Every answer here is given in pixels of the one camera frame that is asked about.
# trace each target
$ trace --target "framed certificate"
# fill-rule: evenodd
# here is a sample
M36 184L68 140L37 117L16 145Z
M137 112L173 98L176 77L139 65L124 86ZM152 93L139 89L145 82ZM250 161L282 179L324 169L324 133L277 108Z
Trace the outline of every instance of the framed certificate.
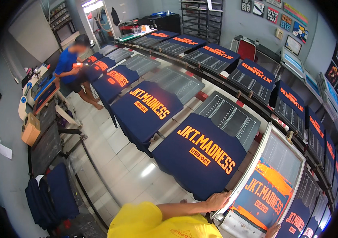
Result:
M301 44L297 42L294 38L292 38L290 35L288 35L286 44L284 46L290 49L292 53L294 53L296 56L299 55Z

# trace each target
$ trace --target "navy t-shirt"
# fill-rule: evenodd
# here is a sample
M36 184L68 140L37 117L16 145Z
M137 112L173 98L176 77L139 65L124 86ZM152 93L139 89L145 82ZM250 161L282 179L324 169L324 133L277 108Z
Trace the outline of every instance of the navy t-shirt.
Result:
M69 46L63 50L59 56L59 61L57 67L55 68L56 74L61 74L63 72L70 72L72 70L72 65L76 64L77 53L68 52ZM63 83L71 83L76 79L77 75L68 75L61 77Z

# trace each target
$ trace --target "red chair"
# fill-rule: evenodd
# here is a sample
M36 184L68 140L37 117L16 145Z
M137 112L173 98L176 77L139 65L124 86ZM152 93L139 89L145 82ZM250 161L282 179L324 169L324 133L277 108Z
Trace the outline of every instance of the red chair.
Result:
M238 45L238 52L241 60L249 59L255 61L256 46L251 42L241 39Z

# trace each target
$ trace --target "bare foot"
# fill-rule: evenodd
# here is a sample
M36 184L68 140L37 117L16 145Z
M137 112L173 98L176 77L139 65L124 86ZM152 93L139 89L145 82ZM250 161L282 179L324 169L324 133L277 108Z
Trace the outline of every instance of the bare foot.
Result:
M97 104L97 103L94 105L94 107L96 107L97 110L101 110L104 108L102 105Z

